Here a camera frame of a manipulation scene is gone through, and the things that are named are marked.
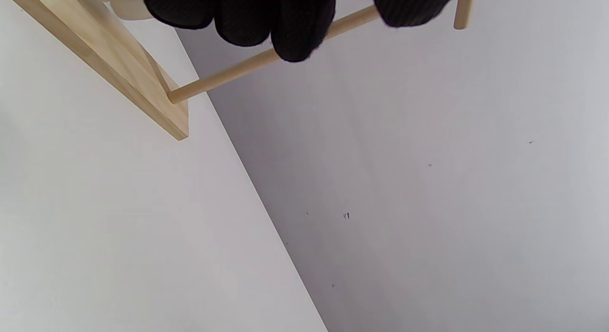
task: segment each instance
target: wooden plank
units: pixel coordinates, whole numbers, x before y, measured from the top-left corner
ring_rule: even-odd
[[[370,5],[333,22],[328,29],[328,34],[324,40],[327,41],[330,38],[337,37],[342,33],[346,33],[347,31],[351,31],[357,27],[363,26],[363,24],[372,22],[379,17],[380,16],[376,10],[376,7],[374,5]],[[207,92],[210,89],[224,85],[225,83],[233,81],[236,78],[246,76],[247,74],[250,74],[262,67],[268,66],[279,59],[279,55],[277,55],[273,49],[269,49],[265,52],[254,55],[245,61],[237,63],[230,68],[226,68],[216,74],[213,74],[210,77],[201,78],[183,87],[172,89],[167,95],[172,102],[179,103],[182,100],[188,100],[188,98],[192,98],[193,96]]]
[[[100,0],[13,1],[173,137],[188,137],[187,101],[167,98],[178,86]]]

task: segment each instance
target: wooden rod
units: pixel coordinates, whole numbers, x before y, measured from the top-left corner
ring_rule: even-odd
[[[457,30],[466,29],[470,23],[471,8],[474,0],[457,1],[457,12],[455,13],[454,28]]]
[[[341,35],[341,33],[346,33],[356,27],[363,26],[363,24],[372,22],[372,20],[376,20],[377,18],[379,18],[379,14],[374,5],[361,9],[332,23],[325,39],[330,39]],[[237,63],[230,68],[213,74],[210,77],[202,78],[183,87],[174,89],[167,93],[167,96],[172,103],[177,104],[178,102],[183,102],[184,100],[205,91],[224,85],[236,78],[246,76],[254,70],[270,65],[270,63],[273,63],[278,59],[280,58],[277,53],[273,49],[269,49],[261,54],[252,56],[241,63]]]

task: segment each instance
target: black glove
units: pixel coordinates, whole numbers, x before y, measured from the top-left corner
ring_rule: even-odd
[[[449,0],[374,0],[381,18],[392,27],[418,26],[437,16]],[[255,46],[271,35],[285,61],[307,59],[334,18],[336,0],[144,0],[165,24],[202,29],[216,22],[224,40]]]

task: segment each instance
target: gray wall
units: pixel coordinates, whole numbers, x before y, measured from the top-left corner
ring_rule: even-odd
[[[330,332],[606,332],[609,0],[454,7],[209,96]]]

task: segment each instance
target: knit fabric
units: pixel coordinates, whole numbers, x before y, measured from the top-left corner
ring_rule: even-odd
[[[227,42],[248,47],[267,39],[275,21],[275,0],[219,0],[216,30]]]
[[[280,0],[280,14],[271,33],[277,54],[300,62],[322,44],[332,24],[336,0]]]
[[[439,15],[450,0],[374,0],[392,27],[419,26]],[[237,46],[255,46],[270,34],[277,54],[300,62],[318,48],[334,18],[336,0],[144,0],[165,24],[202,29],[216,22],[218,34]]]
[[[374,0],[390,27],[420,26],[439,15],[450,0]]]
[[[150,14],[183,29],[202,29],[214,18],[217,0],[144,0]]]

